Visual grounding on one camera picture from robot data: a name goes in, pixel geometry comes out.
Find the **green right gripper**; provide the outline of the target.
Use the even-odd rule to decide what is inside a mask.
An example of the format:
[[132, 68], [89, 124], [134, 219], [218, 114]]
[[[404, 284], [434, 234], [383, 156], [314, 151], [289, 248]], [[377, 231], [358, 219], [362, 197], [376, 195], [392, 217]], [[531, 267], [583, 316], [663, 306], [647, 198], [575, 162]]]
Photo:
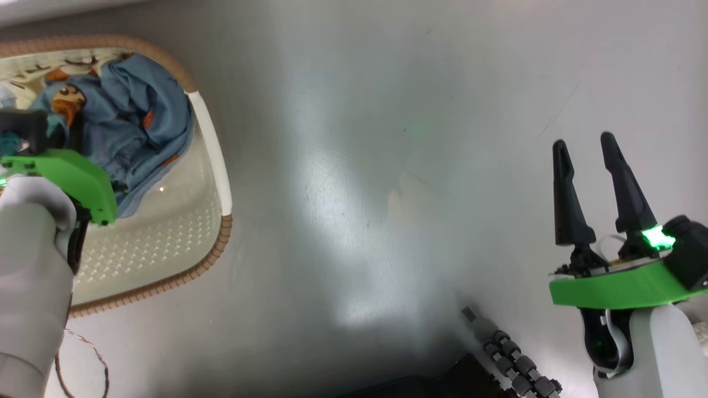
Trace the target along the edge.
[[[612, 177], [619, 233], [644, 232], [658, 225], [644, 192], [622, 150], [610, 132], [600, 136], [605, 169]], [[574, 167], [567, 145], [558, 139], [552, 146], [555, 244], [589, 246], [596, 242], [577, 199]], [[665, 264], [676, 240], [666, 235], [644, 235], [659, 257], [615, 260], [594, 275], [557, 275], [549, 283], [552, 302], [559, 306], [592, 310], [633, 310], [659, 307], [703, 294], [703, 288], [685, 287]]]

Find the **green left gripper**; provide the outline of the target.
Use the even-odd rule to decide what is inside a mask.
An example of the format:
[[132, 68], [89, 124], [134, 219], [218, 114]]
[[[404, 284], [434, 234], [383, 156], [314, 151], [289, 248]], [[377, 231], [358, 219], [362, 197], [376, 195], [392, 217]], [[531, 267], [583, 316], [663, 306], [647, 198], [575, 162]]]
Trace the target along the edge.
[[46, 149], [33, 156], [3, 156], [2, 167], [48, 179], [89, 211], [94, 224], [112, 224], [117, 219], [116, 194], [108, 174], [76, 151]]

